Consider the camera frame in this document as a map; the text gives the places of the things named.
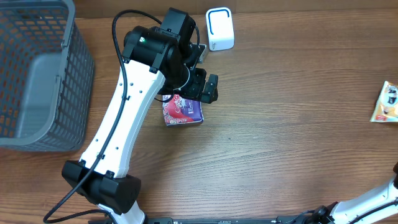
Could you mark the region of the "red purple snack packet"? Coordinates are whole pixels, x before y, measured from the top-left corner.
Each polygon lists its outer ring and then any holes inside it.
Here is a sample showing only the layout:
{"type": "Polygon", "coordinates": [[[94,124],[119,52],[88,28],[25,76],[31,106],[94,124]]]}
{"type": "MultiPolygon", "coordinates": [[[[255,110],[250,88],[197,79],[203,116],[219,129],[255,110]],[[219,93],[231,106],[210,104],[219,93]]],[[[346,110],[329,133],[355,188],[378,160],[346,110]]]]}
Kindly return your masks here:
{"type": "Polygon", "coordinates": [[[201,102],[179,95],[163,95],[162,112],[167,126],[200,124],[204,117],[201,102]]]}

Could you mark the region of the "yellow orange snack bag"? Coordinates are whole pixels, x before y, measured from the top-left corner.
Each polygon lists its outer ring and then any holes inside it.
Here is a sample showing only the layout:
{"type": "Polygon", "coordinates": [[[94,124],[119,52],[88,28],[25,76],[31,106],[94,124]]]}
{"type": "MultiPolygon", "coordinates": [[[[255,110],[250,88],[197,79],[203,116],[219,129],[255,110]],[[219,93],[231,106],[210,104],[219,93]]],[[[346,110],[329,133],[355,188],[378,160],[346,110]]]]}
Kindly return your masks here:
{"type": "Polygon", "coordinates": [[[370,122],[397,122],[397,85],[389,81],[384,82],[370,122]]]}

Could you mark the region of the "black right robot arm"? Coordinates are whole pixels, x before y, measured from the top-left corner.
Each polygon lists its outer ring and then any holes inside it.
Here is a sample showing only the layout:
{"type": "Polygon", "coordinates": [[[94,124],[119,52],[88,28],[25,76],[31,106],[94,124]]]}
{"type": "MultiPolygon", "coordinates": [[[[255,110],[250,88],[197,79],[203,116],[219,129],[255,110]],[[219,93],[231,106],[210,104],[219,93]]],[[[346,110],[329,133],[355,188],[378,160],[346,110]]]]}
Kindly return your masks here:
{"type": "Polygon", "coordinates": [[[397,125],[369,121],[392,71],[226,75],[210,146],[211,223],[374,223],[397,213],[397,125]]]}

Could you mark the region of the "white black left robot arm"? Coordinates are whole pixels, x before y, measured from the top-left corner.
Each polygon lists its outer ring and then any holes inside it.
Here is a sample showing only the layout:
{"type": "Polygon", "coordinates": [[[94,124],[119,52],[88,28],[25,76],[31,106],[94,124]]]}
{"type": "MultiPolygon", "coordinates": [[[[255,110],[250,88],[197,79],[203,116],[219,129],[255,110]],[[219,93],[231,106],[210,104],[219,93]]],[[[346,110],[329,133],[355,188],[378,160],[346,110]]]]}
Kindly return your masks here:
{"type": "Polygon", "coordinates": [[[62,177],[72,192],[96,205],[106,223],[144,223],[137,204],[140,179],[129,175],[137,134],[157,95],[178,95],[212,103],[218,98],[218,77],[197,67],[200,44],[195,21],[170,8],[155,27],[137,26],[123,44],[116,44],[120,63],[118,85],[102,123],[77,161],[66,161],[62,177]]]}

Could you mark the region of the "white barcode scanner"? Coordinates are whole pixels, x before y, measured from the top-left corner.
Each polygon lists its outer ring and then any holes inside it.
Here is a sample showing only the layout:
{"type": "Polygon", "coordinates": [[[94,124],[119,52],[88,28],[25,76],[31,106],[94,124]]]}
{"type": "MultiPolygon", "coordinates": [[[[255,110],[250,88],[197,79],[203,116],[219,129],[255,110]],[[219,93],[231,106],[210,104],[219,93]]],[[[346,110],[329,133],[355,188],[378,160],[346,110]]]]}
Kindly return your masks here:
{"type": "Polygon", "coordinates": [[[234,47],[234,27],[231,10],[227,7],[209,9],[205,14],[211,51],[228,50],[234,47]]]}

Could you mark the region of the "grey plastic mesh basket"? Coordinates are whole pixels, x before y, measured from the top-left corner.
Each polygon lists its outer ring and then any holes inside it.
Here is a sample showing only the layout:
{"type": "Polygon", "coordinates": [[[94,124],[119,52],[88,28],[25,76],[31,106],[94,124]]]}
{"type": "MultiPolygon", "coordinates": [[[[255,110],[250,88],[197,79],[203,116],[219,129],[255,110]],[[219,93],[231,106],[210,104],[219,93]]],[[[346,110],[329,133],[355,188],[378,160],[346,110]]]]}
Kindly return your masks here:
{"type": "Polygon", "coordinates": [[[73,1],[1,2],[1,147],[81,148],[95,74],[73,1]]]}

